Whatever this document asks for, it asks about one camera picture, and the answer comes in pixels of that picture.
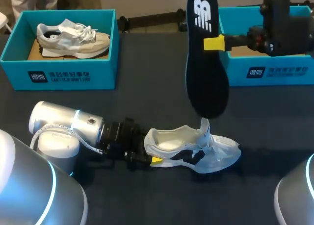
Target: sneaker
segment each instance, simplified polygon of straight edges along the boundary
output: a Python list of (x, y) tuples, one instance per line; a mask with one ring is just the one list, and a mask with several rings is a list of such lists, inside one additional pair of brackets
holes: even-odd
[(43, 57), (93, 58), (105, 53), (110, 45), (109, 35), (67, 19), (56, 26), (39, 24), (37, 40)]
[(238, 146), (232, 139), (211, 135), (209, 121), (205, 118), (200, 129), (187, 125), (174, 130), (153, 128), (144, 140), (146, 153), (154, 159), (151, 166), (186, 166), (200, 174), (233, 165), (241, 155)]

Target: shoe box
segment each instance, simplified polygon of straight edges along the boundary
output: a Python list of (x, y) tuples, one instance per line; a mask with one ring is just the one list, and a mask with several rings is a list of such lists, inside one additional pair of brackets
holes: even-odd
[[(291, 6), (294, 16), (310, 16), (307, 6)], [(247, 34), (248, 28), (263, 24), (260, 7), (219, 8), (219, 32)], [(230, 86), (314, 84), (314, 59), (300, 54), (270, 57), (246, 46), (221, 52)]]
[[(37, 25), (65, 19), (110, 35), (108, 53), (95, 59), (42, 57)], [(118, 69), (119, 29), (115, 10), (24, 11), (0, 57), (15, 90), (112, 90)]]

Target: black stripe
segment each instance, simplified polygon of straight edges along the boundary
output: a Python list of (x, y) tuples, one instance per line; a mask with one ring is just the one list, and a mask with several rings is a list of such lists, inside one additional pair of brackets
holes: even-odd
[(182, 150), (175, 156), (171, 157), (171, 160), (181, 160), (183, 159), (184, 162), (189, 163), (191, 165), (196, 165), (203, 157), (205, 156), (205, 153), (200, 150), (198, 153), (196, 153), (193, 157), (193, 151), (192, 150)]

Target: shoe insole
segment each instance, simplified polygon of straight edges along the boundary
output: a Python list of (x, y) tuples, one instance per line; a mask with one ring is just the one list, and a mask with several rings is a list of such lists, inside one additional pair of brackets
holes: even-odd
[(220, 116), (228, 103), (229, 81), (218, 51), (204, 51), (204, 39), (218, 37), (217, 0), (187, 0), (188, 55), (185, 84), (200, 116)]
[(54, 38), (60, 34), (61, 34), (61, 32), (58, 32), (58, 31), (47, 31), (47, 32), (45, 32), (44, 36), (48, 39), (51, 39), (51, 38)]

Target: black table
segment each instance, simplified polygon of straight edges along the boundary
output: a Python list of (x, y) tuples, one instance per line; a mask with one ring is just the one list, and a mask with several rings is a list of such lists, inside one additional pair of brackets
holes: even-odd
[[(7, 37), (0, 37), (4, 46)], [(29, 144), (28, 120), (41, 100), (144, 128), (199, 127), (184, 89), (186, 34), (121, 35), (114, 91), (15, 92), (0, 69), (0, 129)], [(232, 167), (209, 175), (187, 168), (86, 170), (88, 225), (277, 225), (273, 194), (287, 172), (314, 151), (314, 86), (231, 88), (211, 132), (242, 146)]]

